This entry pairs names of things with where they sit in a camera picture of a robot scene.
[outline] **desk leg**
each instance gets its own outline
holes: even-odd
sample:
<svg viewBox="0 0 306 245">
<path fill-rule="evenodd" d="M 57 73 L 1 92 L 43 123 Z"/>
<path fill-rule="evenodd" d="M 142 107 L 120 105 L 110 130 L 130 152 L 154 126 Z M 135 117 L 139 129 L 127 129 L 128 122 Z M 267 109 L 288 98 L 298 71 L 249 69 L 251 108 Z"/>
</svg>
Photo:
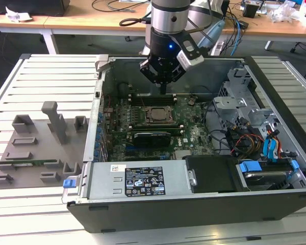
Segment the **desk leg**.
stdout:
<svg viewBox="0 0 306 245">
<path fill-rule="evenodd" d="M 45 44 L 46 44 L 47 50 L 49 51 L 49 54 L 51 55 L 59 54 L 56 40 L 51 30 L 47 29 L 45 32 L 42 33 L 42 35 L 44 37 Z"/>
<path fill-rule="evenodd" d="M 272 47 L 273 41 L 267 41 L 267 44 L 265 45 L 265 50 L 269 51 Z"/>
<path fill-rule="evenodd" d="M 216 44 L 212 48 L 211 55 L 213 55 L 213 56 L 219 56 L 220 55 L 222 47 L 223 47 L 226 39 L 227 39 L 227 35 L 221 35 L 219 37 L 218 41 L 216 42 Z"/>
</svg>

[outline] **red wire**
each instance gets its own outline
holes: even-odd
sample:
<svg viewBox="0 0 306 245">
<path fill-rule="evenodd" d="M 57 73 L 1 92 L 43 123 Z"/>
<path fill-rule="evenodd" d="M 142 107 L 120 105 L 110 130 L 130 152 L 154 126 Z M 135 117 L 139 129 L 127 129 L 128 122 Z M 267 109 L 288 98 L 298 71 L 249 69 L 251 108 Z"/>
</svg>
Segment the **red wire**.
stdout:
<svg viewBox="0 0 306 245">
<path fill-rule="evenodd" d="M 108 94 L 108 97 L 109 97 L 109 104 L 108 104 L 108 108 L 110 108 L 110 105 L 111 105 L 111 96 Z"/>
<path fill-rule="evenodd" d="M 236 142 L 236 145 L 235 145 L 235 146 L 237 146 L 237 145 L 239 144 L 239 142 L 242 140 L 242 138 L 244 138 L 244 137 L 246 137 L 246 136 L 250 136 L 250 135 L 252 135 L 252 136 L 254 136 L 254 137 L 257 137 L 257 138 L 260 139 L 262 142 L 264 142 L 264 139 L 261 138 L 259 135 L 256 135 L 256 134 L 245 134 L 245 135 L 242 135 L 242 136 L 238 139 L 238 141 Z"/>
</svg>

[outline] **robotic arm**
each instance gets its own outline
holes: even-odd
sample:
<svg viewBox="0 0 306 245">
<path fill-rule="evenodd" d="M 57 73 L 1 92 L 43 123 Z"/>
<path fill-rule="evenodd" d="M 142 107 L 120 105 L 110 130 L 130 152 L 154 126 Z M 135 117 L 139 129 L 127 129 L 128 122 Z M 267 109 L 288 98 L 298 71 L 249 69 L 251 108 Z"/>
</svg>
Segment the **robotic arm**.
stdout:
<svg viewBox="0 0 306 245">
<path fill-rule="evenodd" d="M 152 83 L 161 85 L 161 94 L 166 93 L 167 84 L 176 82 L 186 71 L 204 61 L 201 49 L 192 35 L 204 31 L 206 27 L 198 28 L 195 21 L 201 22 L 201 16 L 206 17 L 211 11 L 196 7 L 206 10 L 208 15 L 207 13 L 197 14 L 195 16 L 198 16 L 198 20 L 196 18 L 192 21 L 188 16 L 192 15 L 190 5 L 193 2 L 193 0 L 152 0 L 151 27 L 146 32 L 146 35 L 150 36 L 150 52 L 148 59 L 140 64 L 140 71 Z M 194 26 L 196 29 L 186 31 L 188 26 Z M 208 36 L 208 33 L 203 33 L 203 39 L 198 40 L 199 45 L 214 45 L 223 26 L 224 21 L 221 20 L 221 23 L 219 21 L 210 28 L 209 33 L 212 32 L 212 38 Z"/>
</svg>

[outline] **metal case frame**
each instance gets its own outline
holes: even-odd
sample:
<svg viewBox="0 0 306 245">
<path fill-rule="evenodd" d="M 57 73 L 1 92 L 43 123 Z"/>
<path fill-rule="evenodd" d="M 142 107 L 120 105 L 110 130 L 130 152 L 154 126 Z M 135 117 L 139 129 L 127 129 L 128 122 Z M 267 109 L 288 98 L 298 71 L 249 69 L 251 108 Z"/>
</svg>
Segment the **metal case frame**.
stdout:
<svg viewBox="0 0 306 245">
<path fill-rule="evenodd" d="M 244 67 L 271 105 L 277 119 L 297 146 L 306 162 L 306 133 L 292 115 L 283 100 L 253 58 L 232 59 L 244 61 Z M 99 83 L 104 81 L 106 72 L 98 73 Z M 93 104 L 98 105 L 99 98 Z M 96 129 L 95 115 L 91 128 Z M 67 204 L 68 210 L 91 233 L 114 232 L 172 227 L 202 226 L 251 221 L 279 220 L 306 206 L 306 188 L 291 190 L 203 193 L 177 198 L 165 197 L 148 199 L 131 198 L 117 201 L 88 199 L 90 175 L 95 164 L 91 162 L 89 149 L 85 149 L 79 198 Z"/>
</svg>

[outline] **white paper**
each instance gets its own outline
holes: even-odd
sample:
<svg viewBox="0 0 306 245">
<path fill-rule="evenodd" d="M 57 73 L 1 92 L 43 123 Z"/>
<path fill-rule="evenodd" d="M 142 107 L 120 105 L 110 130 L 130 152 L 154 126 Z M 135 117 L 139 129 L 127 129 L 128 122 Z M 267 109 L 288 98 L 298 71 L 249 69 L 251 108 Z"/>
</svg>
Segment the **white paper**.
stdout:
<svg viewBox="0 0 306 245">
<path fill-rule="evenodd" d="M 6 16 L 8 19 L 10 19 L 13 22 L 20 22 L 20 21 L 26 21 L 26 20 L 31 20 L 33 18 L 30 17 L 29 13 L 16 13 L 14 11 L 11 11 L 6 7 Z"/>
</svg>

